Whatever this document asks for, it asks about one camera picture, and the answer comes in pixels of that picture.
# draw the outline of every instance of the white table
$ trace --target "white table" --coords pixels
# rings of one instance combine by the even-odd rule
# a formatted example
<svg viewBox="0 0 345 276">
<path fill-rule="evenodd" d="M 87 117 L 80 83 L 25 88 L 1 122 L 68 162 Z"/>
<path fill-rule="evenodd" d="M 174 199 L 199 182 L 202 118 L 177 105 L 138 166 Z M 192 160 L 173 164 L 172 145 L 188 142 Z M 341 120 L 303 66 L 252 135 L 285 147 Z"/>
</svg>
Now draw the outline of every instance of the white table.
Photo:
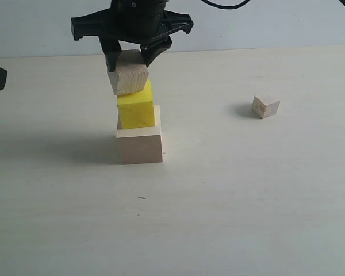
<svg viewBox="0 0 345 276">
<path fill-rule="evenodd" d="M 133 166 L 103 56 L 0 66 L 0 275 L 345 276 L 345 46 L 162 55 Z"/>
</svg>

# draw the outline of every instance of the white wall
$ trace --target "white wall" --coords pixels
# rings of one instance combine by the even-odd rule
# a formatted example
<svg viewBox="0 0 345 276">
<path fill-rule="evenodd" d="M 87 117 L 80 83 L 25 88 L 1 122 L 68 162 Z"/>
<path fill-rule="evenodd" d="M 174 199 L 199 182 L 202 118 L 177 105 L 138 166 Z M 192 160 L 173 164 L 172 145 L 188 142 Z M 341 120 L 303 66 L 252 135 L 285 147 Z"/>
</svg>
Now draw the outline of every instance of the white wall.
<svg viewBox="0 0 345 276">
<path fill-rule="evenodd" d="M 0 0 L 0 58 L 101 53 L 95 37 L 73 41 L 70 17 L 109 4 L 110 0 Z M 200 0 L 171 0 L 168 9 L 190 13 L 195 22 L 189 36 L 173 35 L 173 51 L 345 44 L 345 8 L 339 0 L 252 0 L 237 11 L 217 10 Z"/>
</svg>

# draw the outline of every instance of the yellow block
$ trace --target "yellow block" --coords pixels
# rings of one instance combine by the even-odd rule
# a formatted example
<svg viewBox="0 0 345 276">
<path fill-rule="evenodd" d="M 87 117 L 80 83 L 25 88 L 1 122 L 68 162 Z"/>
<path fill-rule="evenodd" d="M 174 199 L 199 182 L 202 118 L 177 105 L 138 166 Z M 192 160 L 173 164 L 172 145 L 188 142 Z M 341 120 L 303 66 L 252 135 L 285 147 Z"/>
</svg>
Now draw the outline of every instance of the yellow block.
<svg viewBox="0 0 345 276">
<path fill-rule="evenodd" d="M 120 123 L 123 129 L 145 128 L 156 125 L 154 96 L 148 80 L 141 92 L 117 97 Z"/>
</svg>

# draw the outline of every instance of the small wooden cube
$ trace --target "small wooden cube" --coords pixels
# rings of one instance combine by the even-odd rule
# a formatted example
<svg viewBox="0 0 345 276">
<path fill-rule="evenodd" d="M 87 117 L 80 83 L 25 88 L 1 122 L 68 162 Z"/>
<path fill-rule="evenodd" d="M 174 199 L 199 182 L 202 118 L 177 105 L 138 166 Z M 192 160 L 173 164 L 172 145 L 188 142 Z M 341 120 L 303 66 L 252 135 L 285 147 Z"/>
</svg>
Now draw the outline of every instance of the small wooden cube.
<svg viewBox="0 0 345 276">
<path fill-rule="evenodd" d="M 115 95 L 127 95 L 143 90 L 148 79 L 148 68 L 139 50 L 122 51 L 114 72 L 108 72 Z"/>
<path fill-rule="evenodd" d="M 155 126 L 135 129 L 121 129 L 120 120 L 118 121 L 116 138 L 123 164 L 159 163 L 163 161 L 159 105 L 155 105 L 155 118 Z"/>
<path fill-rule="evenodd" d="M 123 129 L 155 125 L 154 96 L 150 80 L 141 92 L 117 96 L 117 106 Z"/>
<path fill-rule="evenodd" d="M 264 96 L 261 98 L 254 97 L 252 110 L 262 119 L 277 114 L 280 106 L 279 101 L 275 101 L 271 96 Z"/>
</svg>

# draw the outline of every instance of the wooden block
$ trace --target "wooden block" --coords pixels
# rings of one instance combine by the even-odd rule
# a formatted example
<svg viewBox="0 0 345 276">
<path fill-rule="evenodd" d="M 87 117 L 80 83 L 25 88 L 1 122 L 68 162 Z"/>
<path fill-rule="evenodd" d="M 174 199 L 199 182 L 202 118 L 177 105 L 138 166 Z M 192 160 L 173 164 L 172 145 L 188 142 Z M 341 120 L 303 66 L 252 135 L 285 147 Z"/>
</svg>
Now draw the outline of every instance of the wooden block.
<svg viewBox="0 0 345 276">
<path fill-rule="evenodd" d="M 120 123 L 123 129 L 145 128 L 155 125 L 154 96 L 151 81 L 141 92 L 117 96 Z"/>
<path fill-rule="evenodd" d="M 270 117 L 277 114 L 277 110 L 280 106 L 280 102 L 274 100 L 270 96 L 254 97 L 252 110 L 262 119 Z"/>
<path fill-rule="evenodd" d="M 156 125 L 146 128 L 120 129 L 116 132 L 123 164 L 159 163 L 162 158 L 160 106 L 154 106 Z"/>
<path fill-rule="evenodd" d="M 108 72 L 115 95 L 127 95 L 143 90 L 148 79 L 148 68 L 139 50 L 122 51 L 115 71 Z"/>
</svg>

